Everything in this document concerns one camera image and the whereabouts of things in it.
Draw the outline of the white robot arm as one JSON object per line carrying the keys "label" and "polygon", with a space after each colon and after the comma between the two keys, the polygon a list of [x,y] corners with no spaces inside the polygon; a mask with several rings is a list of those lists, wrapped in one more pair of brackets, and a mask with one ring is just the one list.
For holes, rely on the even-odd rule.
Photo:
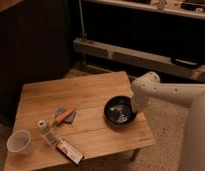
{"label": "white robot arm", "polygon": [[190,107],[205,92],[205,84],[162,83],[157,73],[147,72],[132,81],[131,90],[132,111],[138,112],[145,108],[150,98]]}

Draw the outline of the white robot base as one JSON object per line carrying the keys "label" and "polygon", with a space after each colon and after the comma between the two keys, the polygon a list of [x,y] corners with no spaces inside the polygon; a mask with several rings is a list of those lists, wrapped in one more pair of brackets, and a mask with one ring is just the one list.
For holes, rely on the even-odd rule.
{"label": "white robot base", "polygon": [[188,113],[178,171],[205,171],[205,93]]}

